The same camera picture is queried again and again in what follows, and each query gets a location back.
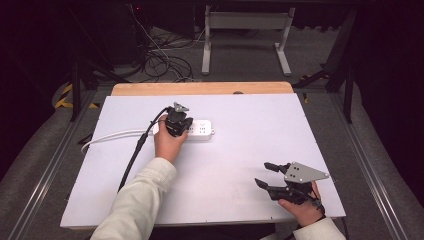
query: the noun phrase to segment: white tabletop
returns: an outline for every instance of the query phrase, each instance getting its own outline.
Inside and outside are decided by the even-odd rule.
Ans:
[[[146,129],[167,106],[190,108],[189,117],[212,122],[208,142],[186,142],[176,161],[178,177],[166,195],[157,225],[281,222],[293,216],[271,201],[254,178],[284,186],[283,174],[263,163],[299,162],[329,173],[296,94],[111,96],[93,139]],[[61,227],[95,227],[108,215],[140,135],[94,143],[62,217]],[[128,180],[154,157],[153,136]],[[332,179],[317,182],[328,217],[345,216]]]

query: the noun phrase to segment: table leg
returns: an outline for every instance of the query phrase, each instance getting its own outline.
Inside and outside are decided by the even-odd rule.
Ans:
[[[209,75],[209,66],[211,60],[211,42],[210,42],[210,6],[205,10],[205,47],[203,48],[202,75]]]
[[[275,44],[275,50],[278,54],[278,59],[280,60],[281,68],[283,69],[283,73],[285,76],[291,76],[291,70],[289,67],[289,63],[287,62],[286,55],[284,54],[284,46],[287,42],[287,37],[289,35],[290,27],[293,21],[295,8],[290,8],[289,13],[287,14],[287,18],[284,19],[284,30],[281,37],[281,42]]]

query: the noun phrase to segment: white cable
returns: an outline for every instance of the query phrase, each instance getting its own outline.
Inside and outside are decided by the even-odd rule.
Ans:
[[[96,142],[99,142],[101,140],[105,140],[105,139],[108,139],[108,138],[111,138],[111,137],[116,137],[116,136],[119,136],[119,135],[130,134],[130,133],[144,133],[144,132],[146,132],[146,129],[127,130],[127,131],[112,133],[112,134],[91,140],[88,143],[84,144],[84,146],[82,146],[82,148],[81,148],[81,153],[84,154],[84,149],[92,143],[96,143]]]

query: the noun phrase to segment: wrist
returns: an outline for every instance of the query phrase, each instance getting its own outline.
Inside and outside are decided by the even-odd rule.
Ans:
[[[306,214],[301,217],[296,217],[296,220],[301,227],[306,227],[324,218],[326,218],[325,214],[323,214],[319,210],[314,210],[314,212],[311,212],[310,214]]]

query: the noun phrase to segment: power outlet socket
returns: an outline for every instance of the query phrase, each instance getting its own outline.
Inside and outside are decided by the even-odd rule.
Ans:
[[[153,126],[153,134],[159,131],[158,124]],[[193,120],[190,128],[187,130],[187,141],[208,141],[215,134],[212,129],[212,123],[209,120]]]

